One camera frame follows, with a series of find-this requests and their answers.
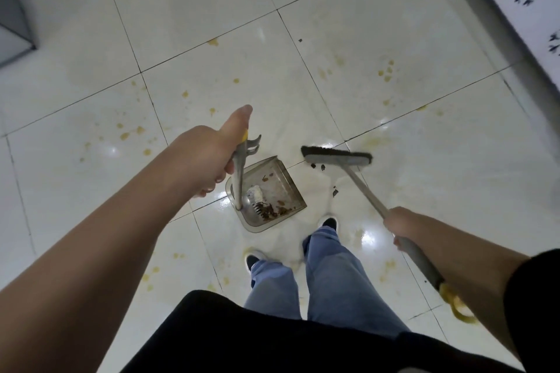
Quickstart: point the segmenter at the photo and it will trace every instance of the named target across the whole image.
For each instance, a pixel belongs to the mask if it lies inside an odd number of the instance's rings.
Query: jeans
[[[320,227],[305,238],[303,247],[308,320],[388,338],[410,331],[381,299],[360,260],[340,243],[333,228]],[[245,308],[301,320],[298,285],[289,267],[259,260],[251,269],[251,285]]]

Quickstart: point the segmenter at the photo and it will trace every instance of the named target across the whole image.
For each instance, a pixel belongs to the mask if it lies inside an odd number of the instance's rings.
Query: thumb
[[[245,131],[249,129],[249,118],[253,112],[251,105],[245,105],[236,109],[232,115],[222,125],[220,133],[226,137],[228,144],[231,144],[232,150],[241,143]]]

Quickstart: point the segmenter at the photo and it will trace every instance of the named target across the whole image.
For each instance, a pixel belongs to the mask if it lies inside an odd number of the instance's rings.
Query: foot
[[[328,226],[338,233],[338,220],[332,214],[326,214],[318,221],[318,227]]]
[[[267,257],[258,249],[251,249],[245,254],[245,265],[247,266],[247,271],[249,274],[251,274],[251,269],[253,268],[255,263],[262,259],[267,259]]]

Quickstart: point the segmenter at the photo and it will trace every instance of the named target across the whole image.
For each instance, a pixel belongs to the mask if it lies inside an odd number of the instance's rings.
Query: broom handle
[[[379,215],[381,215],[382,219],[385,220],[389,215],[387,207],[383,205],[379,199],[377,199],[366,183],[361,181],[349,165],[340,165],[340,167],[350,176],[354,184],[358,186],[358,189],[360,189],[363,195],[368,199],[368,201],[370,201],[370,204],[373,205],[375,210],[379,213]],[[424,254],[424,251],[422,251],[416,243],[412,242],[407,237],[399,237],[399,244],[401,249],[410,256],[412,261],[414,261],[416,266],[428,279],[428,282],[430,282],[435,290],[439,292],[440,285],[444,282],[444,278],[435,265],[433,265],[428,259],[426,254]]]

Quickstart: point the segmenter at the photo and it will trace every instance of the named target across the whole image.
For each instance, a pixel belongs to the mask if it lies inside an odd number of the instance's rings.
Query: leg
[[[298,285],[292,269],[260,259],[251,268],[251,287],[245,308],[261,314],[301,320]]]
[[[334,228],[319,227],[303,242],[310,299],[308,320],[396,337],[409,328],[371,284]]]

